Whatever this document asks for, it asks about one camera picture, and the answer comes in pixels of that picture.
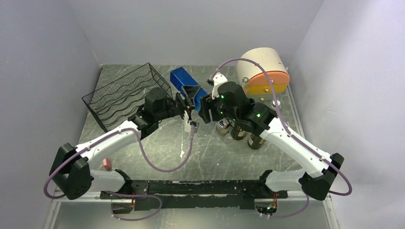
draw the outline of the brown bottle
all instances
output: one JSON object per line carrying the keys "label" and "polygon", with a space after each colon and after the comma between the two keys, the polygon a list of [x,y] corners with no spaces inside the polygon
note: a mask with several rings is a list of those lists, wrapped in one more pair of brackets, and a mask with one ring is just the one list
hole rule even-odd
{"label": "brown bottle", "polygon": [[234,127],[231,130],[231,136],[233,139],[240,141],[245,138],[246,131],[242,130],[240,125],[238,125],[234,122]]}
{"label": "brown bottle", "polygon": [[264,144],[265,140],[262,139],[259,136],[256,136],[254,134],[251,134],[247,140],[247,145],[251,148],[251,149],[260,149],[260,147],[262,147],[262,145]]}

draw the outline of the blue box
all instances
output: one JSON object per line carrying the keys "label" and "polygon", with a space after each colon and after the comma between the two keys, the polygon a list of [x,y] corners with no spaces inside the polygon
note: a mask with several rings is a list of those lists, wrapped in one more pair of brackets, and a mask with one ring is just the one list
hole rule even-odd
{"label": "blue box", "polygon": [[[176,87],[176,89],[184,96],[181,86],[198,86],[196,80],[183,68],[176,68],[170,72],[170,82]],[[196,96],[194,97],[195,110],[199,111],[201,108],[200,98],[207,96],[207,92],[203,88],[200,88]]]}

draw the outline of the wire basket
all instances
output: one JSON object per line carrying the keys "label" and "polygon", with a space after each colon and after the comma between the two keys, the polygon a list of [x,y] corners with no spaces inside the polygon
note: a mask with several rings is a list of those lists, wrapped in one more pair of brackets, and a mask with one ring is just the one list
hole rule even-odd
{"label": "wire basket", "polygon": [[154,87],[165,89],[172,98],[170,85],[150,63],[147,63],[85,95],[82,100],[100,127],[107,132],[135,113]]}

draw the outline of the gray metal floor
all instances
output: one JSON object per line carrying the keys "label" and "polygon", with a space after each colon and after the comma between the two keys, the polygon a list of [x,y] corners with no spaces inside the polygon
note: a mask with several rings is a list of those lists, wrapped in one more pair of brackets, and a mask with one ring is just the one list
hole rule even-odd
{"label": "gray metal floor", "polygon": [[[100,88],[139,65],[104,65],[97,84]],[[170,71],[179,67],[174,65],[156,65],[156,70],[169,82]],[[208,76],[216,66],[183,66],[206,91],[210,87],[206,83]],[[235,68],[224,67],[221,71],[229,81],[236,81]],[[288,125],[301,133],[299,120],[293,111],[287,91],[279,95],[282,104],[282,114]],[[258,179],[267,169],[285,171],[300,169],[297,162],[292,160],[278,147],[266,142],[259,150],[252,150],[247,145],[247,139],[234,141],[230,136],[222,137],[214,130],[214,124],[205,125],[197,114],[193,119],[200,123],[198,133],[194,137],[192,155],[189,161],[178,171],[160,173],[151,168],[141,155],[139,145],[132,144],[111,154],[114,169],[121,169],[132,179],[170,179],[170,180],[201,180],[201,179]],[[181,161],[181,152],[187,152],[190,137],[181,130],[182,121],[179,117],[164,120],[160,129],[142,141],[146,154],[151,162],[163,169],[177,166]],[[104,131],[98,126],[89,113],[80,138],[84,143],[102,135]],[[286,215],[299,210],[305,204],[302,193],[298,197],[280,200],[278,215]],[[253,214],[251,210],[238,208],[193,208],[193,209],[163,209],[156,216],[140,222],[123,222],[110,217],[108,203],[77,203],[53,202],[59,213],[55,218],[54,228],[162,228],[162,229],[205,229],[205,228],[311,228],[327,229],[334,215],[325,210],[326,205],[321,201],[311,200],[309,207],[303,213],[287,219],[266,219]],[[136,211],[123,217],[139,218],[152,213],[151,211]]]}
{"label": "gray metal floor", "polygon": [[[104,65],[100,74],[97,88],[100,88],[139,65]],[[179,66],[157,65],[156,70],[169,82],[170,71]],[[215,70],[215,66],[183,66],[194,79],[209,91],[206,79]],[[221,71],[229,81],[236,81],[235,68],[224,67]],[[291,101],[284,91],[279,100],[282,113],[288,125],[297,131]],[[132,144],[109,156],[113,168],[127,173],[132,179],[171,179],[171,180],[200,180],[200,179],[258,179],[267,169],[276,171],[300,169],[297,162],[291,159],[278,147],[266,142],[259,150],[252,150],[247,145],[247,138],[234,141],[229,135],[220,136],[214,129],[214,123],[204,124],[196,114],[192,118],[200,123],[198,133],[194,136],[192,155],[189,161],[178,171],[160,173],[151,168],[141,155],[139,145]],[[153,164],[163,169],[176,167],[181,163],[182,151],[187,152],[190,137],[181,130],[180,117],[164,120],[160,128],[142,141],[146,154]],[[80,143],[90,141],[104,132],[89,113],[80,137]]]}

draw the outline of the pink object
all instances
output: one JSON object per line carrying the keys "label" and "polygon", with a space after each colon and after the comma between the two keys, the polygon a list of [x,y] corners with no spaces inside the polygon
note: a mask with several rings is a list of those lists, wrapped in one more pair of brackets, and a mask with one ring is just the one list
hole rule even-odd
{"label": "pink object", "polygon": [[111,161],[108,158],[104,158],[103,160],[103,166],[106,170],[111,170],[112,166],[111,166]]}

